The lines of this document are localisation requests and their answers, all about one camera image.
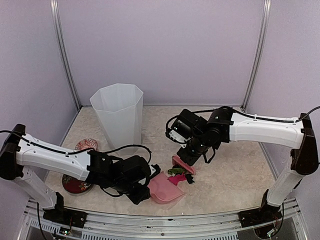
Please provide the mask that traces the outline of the pink hand brush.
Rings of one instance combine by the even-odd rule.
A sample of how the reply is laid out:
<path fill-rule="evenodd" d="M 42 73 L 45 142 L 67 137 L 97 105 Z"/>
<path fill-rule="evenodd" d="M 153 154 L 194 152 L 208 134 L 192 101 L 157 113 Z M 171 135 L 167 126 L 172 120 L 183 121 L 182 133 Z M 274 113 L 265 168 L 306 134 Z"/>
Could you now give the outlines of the pink hand brush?
<path fill-rule="evenodd" d="M 172 156 L 172 165 L 173 166 L 179 166 L 183 168 L 184 170 L 188 171 L 192 175 L 196 175 L 196 170 L 193 166 L 189 166 L 187 163 L 183 162 L 179 156 L 173 155 Z"/>

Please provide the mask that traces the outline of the pink plastic dustpan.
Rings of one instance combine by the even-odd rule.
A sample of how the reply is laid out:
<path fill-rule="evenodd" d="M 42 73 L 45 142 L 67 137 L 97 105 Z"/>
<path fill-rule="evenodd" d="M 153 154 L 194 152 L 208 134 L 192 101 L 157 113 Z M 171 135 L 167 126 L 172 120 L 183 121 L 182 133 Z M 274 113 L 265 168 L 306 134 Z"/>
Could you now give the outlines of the pink plastic dustpan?
<path fill-rule="evenodd" d="M 162 205 L 169 204 L 185 194 L 178 186 L 169 181 L 163 171 L 150 180 L 148 188 L 150 198 Z"/>

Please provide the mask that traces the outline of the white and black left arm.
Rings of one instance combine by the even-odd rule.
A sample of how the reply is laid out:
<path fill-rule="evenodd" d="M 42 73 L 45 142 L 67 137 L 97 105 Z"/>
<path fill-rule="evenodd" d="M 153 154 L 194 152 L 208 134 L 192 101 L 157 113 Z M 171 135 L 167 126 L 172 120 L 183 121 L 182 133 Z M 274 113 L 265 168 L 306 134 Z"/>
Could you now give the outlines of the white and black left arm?
<path fill-rule="evenodd" d="M 157 164 L 139 155 L 123 159 L 112 150 L 101 152 L 93 147 L 74 150 L 41 141 L 26 133 L 22 124 L 1 133 L 7 134 L 0 150 L 1 179 L 14 182 L 61 223 L 70 218 L 69 209 L 32 167 L 98 186 L 113 198 L 126 196 L 135 205 L 151 197 L 148 185 L 161 171 Z"/>

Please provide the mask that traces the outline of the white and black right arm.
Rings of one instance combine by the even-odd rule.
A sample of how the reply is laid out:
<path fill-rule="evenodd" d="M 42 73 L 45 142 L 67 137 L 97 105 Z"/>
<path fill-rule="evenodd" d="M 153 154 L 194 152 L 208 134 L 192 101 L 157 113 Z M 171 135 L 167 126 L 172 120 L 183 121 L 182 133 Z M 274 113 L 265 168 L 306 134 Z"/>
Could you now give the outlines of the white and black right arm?
<path fill-rule="evenodd" d="M 273 187 L 264 193 L 261 206 L 255 212 L 260 222 L 268 221 L 301 180 L 319 167 L 317 141 L 309 114 L 275 118 L 246 114 L 229 106 L 209 113 L 209 119 L 204 119 L 199 111 L 183 109 L 166 128 L 166 136 L 180 144 L 177 155 L 188 166 L 193 166 L 200 157 L 210 163 L 212 159 L 206 156 L 208 150 L 216 151 L 222 143 L 257 142 L 291 149 L 290 161 Z"/>

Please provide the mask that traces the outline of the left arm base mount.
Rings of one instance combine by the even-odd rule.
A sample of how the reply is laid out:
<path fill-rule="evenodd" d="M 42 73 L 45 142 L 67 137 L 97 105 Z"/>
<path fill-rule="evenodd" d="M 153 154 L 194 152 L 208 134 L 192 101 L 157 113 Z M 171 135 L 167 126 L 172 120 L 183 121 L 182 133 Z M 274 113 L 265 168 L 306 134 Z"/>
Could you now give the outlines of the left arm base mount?
<path fill-rule="evenodd" d="M 83 229 L 88 214 L 84 211 L 65 208 L 64 198 L 59 192 L 55 193 L 55 197 L 53 208 L 43 209 L 43 218 L 54 223 Z"/>

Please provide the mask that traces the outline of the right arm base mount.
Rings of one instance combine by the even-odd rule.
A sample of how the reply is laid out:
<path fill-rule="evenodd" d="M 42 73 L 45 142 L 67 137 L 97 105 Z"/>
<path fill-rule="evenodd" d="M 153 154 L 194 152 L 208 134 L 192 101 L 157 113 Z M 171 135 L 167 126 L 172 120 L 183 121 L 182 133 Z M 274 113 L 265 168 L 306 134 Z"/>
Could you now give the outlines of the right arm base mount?
<path fill-rule="evenodd" d="M 268 192 L 269 190 L 267 189 L 263 194 L 260 207 L 243 210 L 238 213 L 242 228 L 268 223 L 276 220 L 276 218 L 281 219 L 283 217 L 280 206 L 271 206 L 268 204 Z"/>

